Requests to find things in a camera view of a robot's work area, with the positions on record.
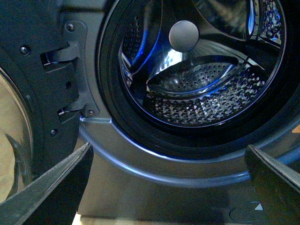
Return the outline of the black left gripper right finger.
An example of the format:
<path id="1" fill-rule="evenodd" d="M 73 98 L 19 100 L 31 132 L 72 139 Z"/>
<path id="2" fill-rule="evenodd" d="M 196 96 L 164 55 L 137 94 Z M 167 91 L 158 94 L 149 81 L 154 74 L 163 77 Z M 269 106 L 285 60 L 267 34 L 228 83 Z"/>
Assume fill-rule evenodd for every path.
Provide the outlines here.
<path id="1" fill-rule="evenodd" d="M 270 225 L 300 223 L 300 174 L 274 157 L 248 145 L 245 162 Z"/>

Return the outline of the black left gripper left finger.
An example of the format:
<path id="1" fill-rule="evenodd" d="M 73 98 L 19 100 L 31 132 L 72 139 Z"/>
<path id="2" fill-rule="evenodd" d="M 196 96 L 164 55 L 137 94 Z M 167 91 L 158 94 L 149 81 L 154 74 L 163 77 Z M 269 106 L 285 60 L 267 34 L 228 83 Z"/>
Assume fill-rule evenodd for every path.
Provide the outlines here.
<path id="1" fill-rule="evenodd" d="M 88 142 L 0 205 L 2 225 L 70 225 L 93 162 Z"/>

